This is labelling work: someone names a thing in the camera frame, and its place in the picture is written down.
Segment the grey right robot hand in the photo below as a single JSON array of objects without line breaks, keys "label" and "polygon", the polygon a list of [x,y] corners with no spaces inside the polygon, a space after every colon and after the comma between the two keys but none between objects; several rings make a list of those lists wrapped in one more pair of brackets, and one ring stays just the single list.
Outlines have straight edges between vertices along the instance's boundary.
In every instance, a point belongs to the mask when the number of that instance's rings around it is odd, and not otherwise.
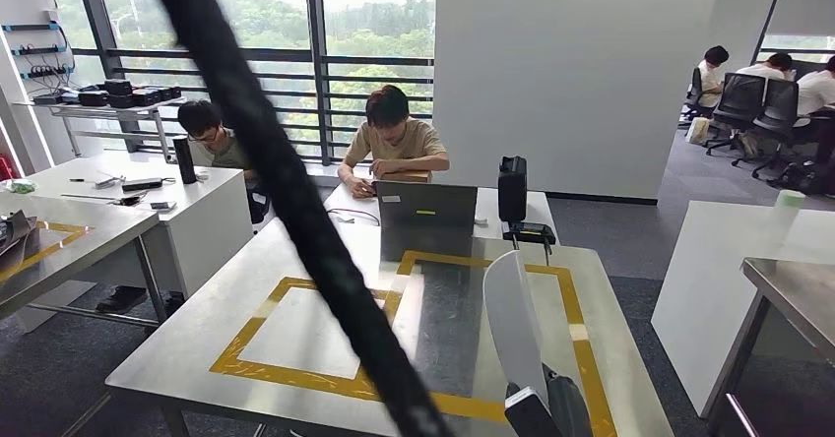
[{"label": "grey right robot hand", "polygon": [[542,364],[546,379],[548,408],[560,434],[565,437],[592,437],[589,412],[575,382]]}]

